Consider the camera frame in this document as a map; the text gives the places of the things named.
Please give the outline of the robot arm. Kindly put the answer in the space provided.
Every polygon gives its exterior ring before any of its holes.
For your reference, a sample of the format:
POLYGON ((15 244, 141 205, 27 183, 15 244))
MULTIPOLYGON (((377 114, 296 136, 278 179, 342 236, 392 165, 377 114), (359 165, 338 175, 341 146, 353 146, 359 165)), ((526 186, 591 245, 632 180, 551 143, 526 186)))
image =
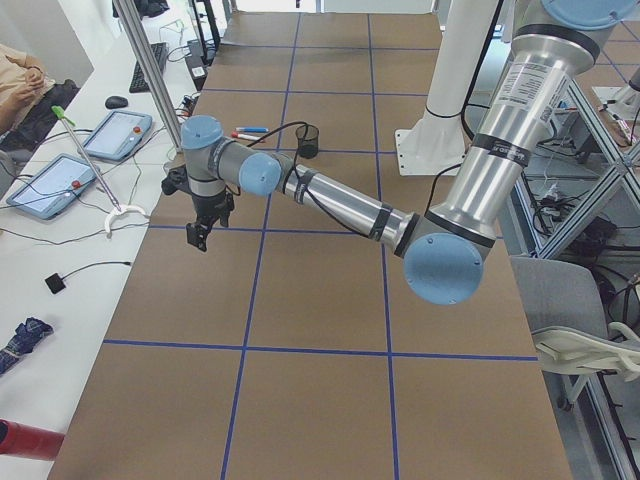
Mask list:
POLYGON ((465 136, 465 93, 482 51, 462 54, 464 34, 487 32, 500 5, 454 2, 423 116, 395 133, 400 175, 453 175, 445 200, 420 214, 370 198, 296 158, 241 144, 211 116, 188 119, 181 128, 183 173, 196 212, 189 243, 204 249, 212 227, 224 221, 228 186, 256 196, 280 192, 389 246, 418 297, 440 305, 467 300, 481 283, 498 212, 535 149, 558 132, 554 116, 570 84, 595 65, 614 28, 635 9, 633 1, 515 2, 509 58, 476 132, 465 136))

